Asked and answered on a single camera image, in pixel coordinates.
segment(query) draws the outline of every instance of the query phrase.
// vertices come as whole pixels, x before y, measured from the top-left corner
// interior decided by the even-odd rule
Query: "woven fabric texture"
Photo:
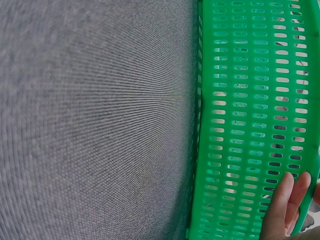
[[[0,1],[0,240],[181,240],[194,0]]]

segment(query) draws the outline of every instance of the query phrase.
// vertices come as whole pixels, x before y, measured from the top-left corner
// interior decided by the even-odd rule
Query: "finger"
[[[291,226],[289,227],[289,229],[287,231],[286,237],[289,237],[292,234],[292,232],[294,231],[296,223],[298,221],[298,218],[299,218],[299,212],[297,211],[295,216],[294,216],[294,219],[292,221],[292,224],[291,224]]]
[[[260,239],[285,237],[285,217],[294,183],[292,174],[286,172],[275,189],[268,211],[263,218]]]
[[[284,227],[289,229],[292,225],[301,202],[303,201],[311,183],[311,176],[308,172],[303,172],[293,185],[291,196],[286,208]]]
[[[315,187],[313,199],[318,205],[320,205],[320,182]]]

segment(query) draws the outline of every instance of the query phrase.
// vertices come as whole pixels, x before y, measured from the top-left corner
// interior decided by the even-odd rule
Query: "gray fabric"
[[[0,239],[184,239],[193,0],[0,1]]]

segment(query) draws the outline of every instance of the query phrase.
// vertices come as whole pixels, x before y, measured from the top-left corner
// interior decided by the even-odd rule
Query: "green plastic basket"
[[[201,116],[188,237],[257,240],[284,173],[308,171],[295,234],[320,169],[317,0],[204,0],[198,9]]]

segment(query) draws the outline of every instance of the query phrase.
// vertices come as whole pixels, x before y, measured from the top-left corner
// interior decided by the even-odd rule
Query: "green plastic crate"
[[[309,171],[295,234],[320,168],[317,0],[204,0],[198,9],[201,116],[189,239],[257,240],[284,173]]]

